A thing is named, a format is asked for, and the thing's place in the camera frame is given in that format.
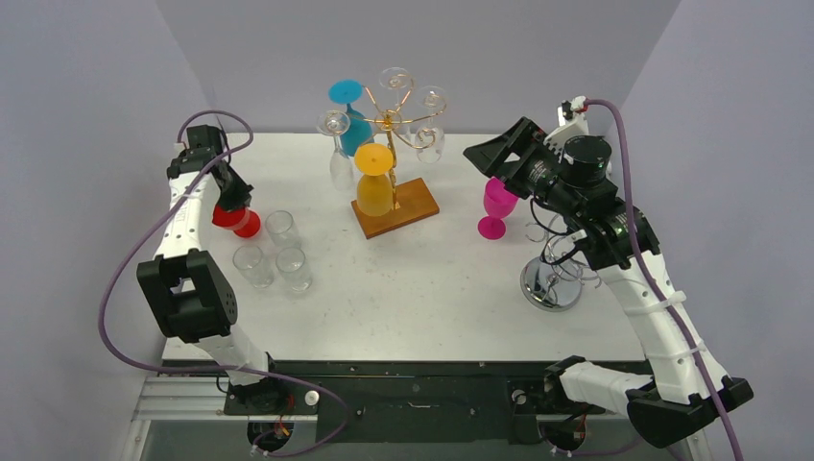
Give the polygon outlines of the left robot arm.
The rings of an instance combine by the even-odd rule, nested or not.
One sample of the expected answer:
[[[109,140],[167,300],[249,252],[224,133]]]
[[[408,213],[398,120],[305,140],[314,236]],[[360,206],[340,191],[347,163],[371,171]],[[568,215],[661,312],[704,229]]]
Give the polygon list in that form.
[[[258,234],[252,187],[219,157],[227,147],[220,129],[198,125],[185,132],[167,169],[170,218],[153,259],[138,264],[136,278],[166,337],[226,368],[234,402],[274,413],[286,401],[286,386],[265,375],[270,357],[238,326],[235,292],[204,247],[213,227],[242,238]]]

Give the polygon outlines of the yellow plastic wine glass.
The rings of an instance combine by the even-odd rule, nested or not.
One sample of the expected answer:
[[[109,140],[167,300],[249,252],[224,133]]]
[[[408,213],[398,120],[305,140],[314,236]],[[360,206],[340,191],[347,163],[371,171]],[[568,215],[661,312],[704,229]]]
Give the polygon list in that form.
[[[357,184],[357,205],[369,216],[389,213],[394,206],[394,192],[389,173],[394,167],[393,155],[388,147],[379,143],[360,146],[354,157],[362,173]]]

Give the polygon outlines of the red plastic wine glass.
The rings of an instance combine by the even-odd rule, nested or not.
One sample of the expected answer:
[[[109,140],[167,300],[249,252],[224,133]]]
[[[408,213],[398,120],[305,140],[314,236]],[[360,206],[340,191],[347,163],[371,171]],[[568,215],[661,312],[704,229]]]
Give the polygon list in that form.
[[[235,235],[244,239],[255,237],[261,230],[259,215],[248,207],[227,211],[220,206],[215,206],[212,224],[232,231]]]

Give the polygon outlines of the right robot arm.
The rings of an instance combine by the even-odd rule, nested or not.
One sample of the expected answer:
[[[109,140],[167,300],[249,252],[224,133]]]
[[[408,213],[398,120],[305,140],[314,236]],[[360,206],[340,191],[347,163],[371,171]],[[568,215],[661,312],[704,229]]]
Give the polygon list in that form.
[[[630,322],[650,373],[608,369],[580,356],[551,366],[541,384],[555,410],[583,402],[629,419],[648,444],[664,449],[749,401],[749,382],[711,355],[673,287],[646,217],[607,177],[611,146],[577,134],[555,141],[528,118],[500,136],[467,147],[465,158],[518,198],[561,215],[588,266]]]

